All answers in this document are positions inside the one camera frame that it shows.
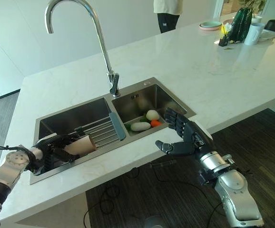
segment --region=faucet handle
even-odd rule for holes
[[[110,89],[110,93],[113,96],[119,96],[119,91],[118,91],[118,78],[119,78],[119,74],[115,73],[113,75],[113,81],[112,81],[112,87]]]

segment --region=plate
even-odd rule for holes
[[[200,26],[204,28],[215,28],[221,25],[222,23],[220,21],[206,21],[200,24]]]
[[[225,21],[223,21],[223,24],[224,24],[224,25],[225,25],[226,23],[232,24],[232,23],[233,23],[233,20],[234,20],[234,19],[225,20]]]
[[[264,30],[262,30],[262,33],[261,33],[258,41],[262,42],[262,41],[266,41],[266,40],[273,39],[273,38],[275,38],[275,32],[273,32],[271,30],[264,29]]]
[[[221,25],[218,27],[213,27],[213,28],[205,28],[205,27],[202,27],[201,25],[199,25],[199,29],[201,29],[203,31],[215,31],[215,30],[221,29]]]

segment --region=person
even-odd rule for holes
[[[157,14],[161,33],[176,29],[183,11],[183,0],[154,0],[153,12]]]

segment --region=silver robotic arm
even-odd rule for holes
[[[202,185],[214,184],[231,227],[262,227],[264,222],[258,206],[248,191],[245,177],[236,170],[231,155],[220,156],[211,135],[182,114],[167,108],[164,118],[183,142],[156,141],[158,148],[173,156],[195,155],[202,166],[199,182]]]
[[[0,146],[0,150],[11,150],[0,166],[0,211],[2,204],[18,182],[22,172],[29,170],[35,175],[41,174],[45,156],[53,155],[64,162],[74,161],[79,158],[75,150],[85,152],[81,149],[84,147],[84,137],[78,134],[57,135],[54,133],[39,140],[30,149],[23,146]]]

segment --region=carrot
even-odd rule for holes
[[[160,121],[158,121],[158,120],[152,120],[151,122],[150,122],[150,125],[152,126],[152,127],[156,127],[156,126],[160,126],[162,123],[160,122]]]

